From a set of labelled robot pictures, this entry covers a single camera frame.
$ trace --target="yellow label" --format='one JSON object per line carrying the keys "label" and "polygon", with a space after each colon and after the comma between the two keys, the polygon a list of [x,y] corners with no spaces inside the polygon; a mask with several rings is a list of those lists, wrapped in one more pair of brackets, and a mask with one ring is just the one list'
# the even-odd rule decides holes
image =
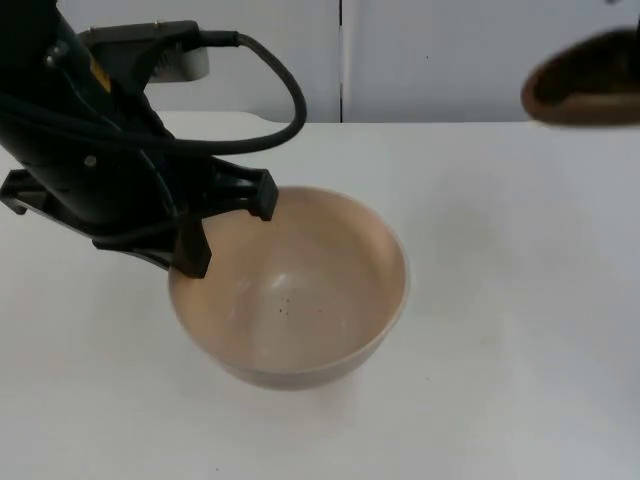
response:
{"label": "yellow label", "polygon": [[107,72],[104,71],[98,61],[93,58],[93,55],[91,55],[91,73],[93,73],[93,76],[96,77],[96,80],[100,82],[102,88],[111,93],[111,78],[109,78],[109,75],[107,75]]}

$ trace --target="bowl rim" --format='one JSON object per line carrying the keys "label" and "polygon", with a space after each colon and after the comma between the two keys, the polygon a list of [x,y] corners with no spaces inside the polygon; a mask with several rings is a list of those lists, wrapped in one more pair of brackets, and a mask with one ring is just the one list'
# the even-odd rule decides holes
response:
{"label": "bowl rim", "polygon": [[[387,232],[391,235],[391,237],[395,241],[396,245],[398,246],[398,250],[400,251],[400,256],[402,257],[402,264],[403,264],[403,267],[404,267],[404,291],[402,293],[402,298],[400,299],[400,302],[398,302],[398,305],[395,308],[395,311],[390,316],[390,319],[388,320],[388,322],[384,326],[384,328],[382,330],[380,330],[371,340],[369,340],[367,343],[362,345],[357,350],[354,350],[353,352],[351,352],[350,354],[348,354],[348,355],[346,355],[346,356],[344,356],[342,358],[339,358],[337,360],[332,360],[330,362],[324,363],[322,365],[319,365],[319,366],[313,367],[313,368],[307,368],[307,369],[302,369],[302,370],[270,370],[270,369],[251,368],[251,367],[239,365],[239,364],[237,364],[235,362],[229,362],[227,360],[222,360],[220,357],[214,356],[213,354],[209,353],[209,351],[207,351],[204,347],[202,347],[197,341],[195,341],[194,343],[196,343],[198,345],[198,347],[202,351],[204,351],[206,354],[211,356],[216,362],[221,363],[224,367],[231,368],[231,369],[234,369],[234,370],[238,370],[238,371],[242,372],[243,374],[257,375],[257,376],[260,376],[260,375],[277,375],[277,376],[281,376],[281,377],[291,377],[291,376],[298,376],[298,375],[309,375],[309,374],[320,373],[320,372],[324,372],[324,371],[327,371],[327,370],[331,370],[331,369],[333,369],[335,367],[338,367],[340,365],[344,365],[346,363],[349,363],[351,360],[353,360],[356,357],[359,357],[360,355],[364,354],[373,345],[377,345],[380,342],[382,342],[382,340],[389,334],[389,332],[396,325],[396,323],[398,323],[398,320],[400,320],[400,317],[402,316],[402,313],[403,313],[403,311],[404,311],[404,309],[406,307],[407,300],[408,300],[408,297],[409,297],[409,293],[411,291],[411,272],[410,272],[410,266],[409,266],[409,261],[408,261],[408,257],[407,257],[407,252],[406,252],[406,250],[404,248],[404,245],[400,241],[400,238],[399,238],[398,234],[396,233],[396,231],[393,228],[391,228],[391,226],[385,220],[385,218],[381,214],[379,214],[376,210],[374,210],[373,208],[371,208],[368,205],[366,205],[364,202],[361,202],[360,200],[358,200],[357,198],[354,198],[351,195],[348,195],[348,194],[345,194],[345,193],[342,193],[342,192],[337,192],[337,191],[332,190],[330,188],[306,186],[306,185],[283,185],[283,186],[278,186],[278,190],[280,192],[282,192],[282,191],[293,191],[293,190],[316,191],[316,192],[320,192],[320,193],[324,193],[324,194],[328,194],[328,195],[332,195],[332,196],[336,196],[336,197],[342,197],[345,200],[348,200],[350,202],[353,202],[353,203],[357,204],[361,208],[365,209],[374,218],[376,218],[380,222],[380,224],[382,226],[384,226],[384,228],[387,230]],[[169,272],[168,272],[168,275],[167,275],[167,279],[169,280],[168,283],[169,283],[169,290],[170,290],[170,292],[169,292],[170,295],[169,296],[170,297],[171,297],[171,287],[170,287],[171,282],[170,282],[170,280],[171,280],[171,277],[173,275],[175,275],[175,269],[173,267],[171,267],[169,269]],[[184,322],[182,321],[181,316],[178,314],[177,309],[175,308],[175,304],[174,304],[173,300],[171,301],[171,304],[172,304],[173,311],[174,311],[175,316],[177,317],[178,322],[180,323],[182,328],[186,331],[186,333],[189,336],[189,338],[192,339],[191,334],[189,333],[189,330],[185,326]]]}

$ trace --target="power cord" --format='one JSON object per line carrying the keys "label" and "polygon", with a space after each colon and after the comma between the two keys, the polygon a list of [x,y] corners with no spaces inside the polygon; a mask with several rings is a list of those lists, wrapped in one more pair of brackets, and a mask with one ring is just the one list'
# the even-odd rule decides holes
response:
{"label": "power cord", "polygon": [[279,132],[263,137],[232,141],[180,140],[153,135],[128,133],[104,125],[60,114],[0,93],[0,117],[28,128],[76,141],[90,141],[123,150],[160,151],[174,156],[238,155],[268,150],[292,139],[307,119],[307,104],[302,90],[287,68],[257,40],[238,32],[204,31],[200,34],[202,47],[244,46],[260,57],[282,80],[291,94],[295,115],[291,123]]}

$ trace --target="white cabinet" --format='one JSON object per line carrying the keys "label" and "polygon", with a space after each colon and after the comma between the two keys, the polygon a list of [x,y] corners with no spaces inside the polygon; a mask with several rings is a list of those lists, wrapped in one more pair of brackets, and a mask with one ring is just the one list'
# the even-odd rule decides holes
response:
{"label": "white cabinet", "polygon": [[637,14],[637,2],[604,0],[343,2],[350,122],[522,119],[534,65]]}

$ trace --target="brown object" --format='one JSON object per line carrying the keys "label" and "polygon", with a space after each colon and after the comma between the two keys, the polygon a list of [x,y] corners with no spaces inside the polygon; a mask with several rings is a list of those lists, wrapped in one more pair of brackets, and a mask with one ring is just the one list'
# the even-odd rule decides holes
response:
{"label": "brown object", "polygon": [[636,32],[596,35],[539,66],[526,81],[522,104],[535,120],[575,126],[640,123]]}
{"label": "brown object", "polygon": [[187,332],[233,375],[270,388],[337,379],[377,348],[404,304],[407,268],[382,219],[325,190],[286,187],[271,222],[238,211],[204,221],[203,280],[177,270]]}

